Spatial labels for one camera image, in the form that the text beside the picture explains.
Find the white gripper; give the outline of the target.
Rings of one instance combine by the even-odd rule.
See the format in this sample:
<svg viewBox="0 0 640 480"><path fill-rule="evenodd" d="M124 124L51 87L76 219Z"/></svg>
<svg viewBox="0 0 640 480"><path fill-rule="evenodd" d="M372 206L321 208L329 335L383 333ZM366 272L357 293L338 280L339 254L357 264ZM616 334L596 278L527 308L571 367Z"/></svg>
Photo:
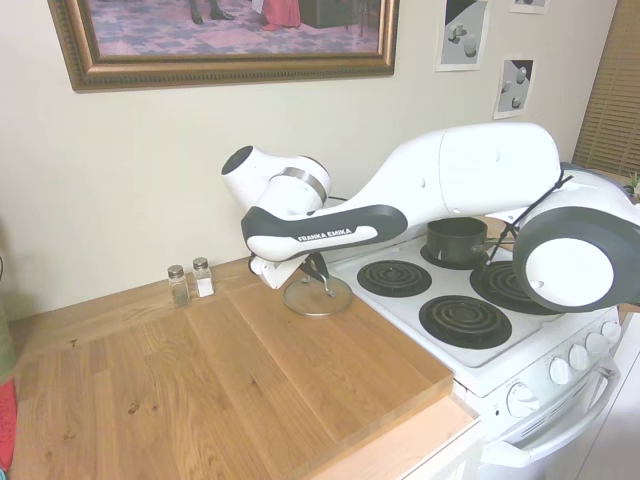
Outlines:
<svg viewBox="0 0 640 480"><path fill-rule="evenodd" d="M284 262L271 262L255 255L249 259L250 271L272 289L281 288L299 267L305 273L319 273L323 278L329 277L326 262L317 253Z"/></svg>

